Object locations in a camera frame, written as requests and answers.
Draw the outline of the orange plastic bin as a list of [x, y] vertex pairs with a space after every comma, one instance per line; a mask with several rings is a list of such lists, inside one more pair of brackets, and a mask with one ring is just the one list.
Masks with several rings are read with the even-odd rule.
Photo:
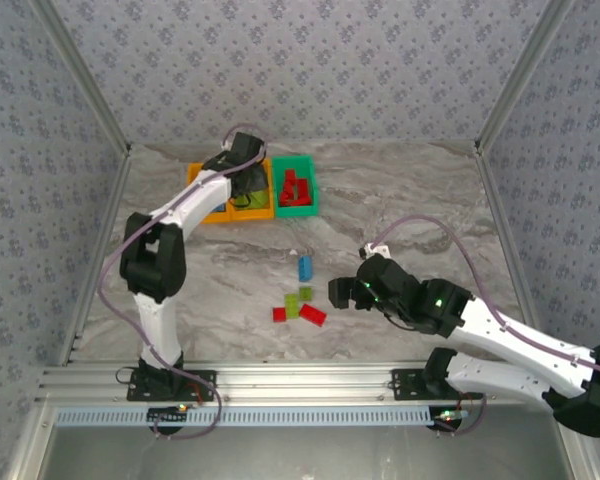
[[[190, 163], [187, 168], [187, 184], [192, 184], [202, 169], [202, 163]], [[224, 224], [231, 220], [228, 205], [225, 211], [214, 211], [214, 209], [202, 221], [203, 224]]]
[[263, 167], [266, 169], [268, 174], [269, 188], [267, 191], [269, 192], [269, 206], [264, 209], [253, 209], [250, 206], [247, 209], [235, 209], [232, 205], [232, 202], [229, 202], [227, 204], [228, 211], [230, 212], [231, 219], [233, 221], [269, 220], [274, 218], [274, 188], [270, 158], [266, 158], [264, 160]]

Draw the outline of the green plastic bin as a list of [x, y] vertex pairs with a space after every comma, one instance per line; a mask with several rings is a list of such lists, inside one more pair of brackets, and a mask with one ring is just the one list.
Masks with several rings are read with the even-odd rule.
[[[271, 160], [272, 178], [274, 188], [275, 215], [278, 218], [316, 216], [319, 212], [319, 189], [316, 179], [314, 162], [309, 155], [300, 156], [274, 156]], [[309, 195], [312, 200], [310, 206], [281, 207], [279, 194], [284, 183], [284, 172], [293, 169], [298, 178], [306, 178], [309, 185]]]

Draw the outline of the small circuit board with LEDs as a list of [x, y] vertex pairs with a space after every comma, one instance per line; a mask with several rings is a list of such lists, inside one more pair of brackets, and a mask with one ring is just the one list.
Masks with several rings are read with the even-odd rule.
[[146, 413], [146, 422], [175, 422], [183, 423], [187, 420], [189, 406], [177, 404], [167, 407], [151, 407]]
[[433, 421], [436, 425], [441, 427], [449, 427], [454, 429], [455, 423], [461, 423], [465, 418], [469, 416], [469, 412], [466, 410], [443, 410], [433, 416]]

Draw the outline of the grey metal panel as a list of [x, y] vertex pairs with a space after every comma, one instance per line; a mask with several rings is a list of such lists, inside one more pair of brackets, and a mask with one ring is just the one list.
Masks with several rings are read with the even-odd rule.
[[573, 480], [539, 420], [447, 438], [414, 427], [218, 429], [158, 440], [145, 428], [60, 428], [41, 480]]

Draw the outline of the wide aluminium mounting rail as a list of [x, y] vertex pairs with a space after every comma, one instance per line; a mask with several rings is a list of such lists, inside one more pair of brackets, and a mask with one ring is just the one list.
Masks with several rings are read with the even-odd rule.
[[[193, 362], [191, 370], [214, 370], [225, 407], [242, 406], [380, 406], [452, 405], [444, 400], [397, 401], [388, 387], [394, 369], [420, 369], [418, 361], [331, 362]], [[484, 393], [494, 404], [528, 403], [542, 408], [549, 389], [539, 377], [502, 362], [477, 360], [460, 375], [461, 392]], [[116, 363], [73, 363], [43, 371], [36, 404], [52, 406], [122, 406], [127, 403], [130, 371]]]

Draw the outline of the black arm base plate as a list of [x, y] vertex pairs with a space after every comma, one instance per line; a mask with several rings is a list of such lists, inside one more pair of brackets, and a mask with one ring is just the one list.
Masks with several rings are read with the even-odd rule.
[[397, 401], [406, 400], [480, 400], [482, 393], [461, 392], [448, 381], [446, 373], [432, 373], [425, 369], [394, 369], [388, 387]]
[[210, 402], [216, 399], [213, 391], [188, 377], [171, 370], [147, 371], [137, 368], [131, 374], [127, 389], [128, 401], [146, 402]]

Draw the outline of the aluminium table side rail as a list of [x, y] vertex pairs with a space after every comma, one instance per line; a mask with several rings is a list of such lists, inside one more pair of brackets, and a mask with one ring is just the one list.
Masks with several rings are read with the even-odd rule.
[[496, 230], [500, 238], [507, 268], [521, 309], [523, 320], [526, 325], [541, 330], [542, 324], [540, 322], [540, 317], [534, 305], [532, 294], [524, 275], [524, 268], [509, 226], [504, 205], [499, 196], [497, 183], [491, 171], [488, 159], [478, 148], [475, 148], [475, 151], [478, 170], [494, 218]]
[[95, 238], [93, 249], [84, 277], [82, 286], [72, 311], [65, 336], [64, 343], [59, 354], [58, 365], [65, 367], [70, 363], [71, 352], [77, 338], [80, 337], [84, 324], [88, 318], [89, 310], [96, 292], [96, 286], [100, 271], [106, 256], [106, 245], [110, 239], [115, 223], [116, 215], [123, 196], [125, 183], [130, 170], [130, 149], [127, 148], [122, 156], [114, 177], [109, 199], [106, 203], [104, 216], [102, 218], [98, 234]]

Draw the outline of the aluminium frame post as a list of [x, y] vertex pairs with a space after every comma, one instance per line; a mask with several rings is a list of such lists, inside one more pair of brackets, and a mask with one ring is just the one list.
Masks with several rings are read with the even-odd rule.
[[6, 480], [38, 480], [56, 420], [56, 408], [35, 405], [24, 424]]
[[475, 139], [478, 154], [484, 155], [493, 145], [574, 3], [575, 0], [548, 0]]
[[71, 73], [103, 133], [119, 153], [127, 153], [125, 136], [52, 0], [27, 1]]
[[574, 480], [600, 480], [600, 460], [593, 439], [558, 427]]

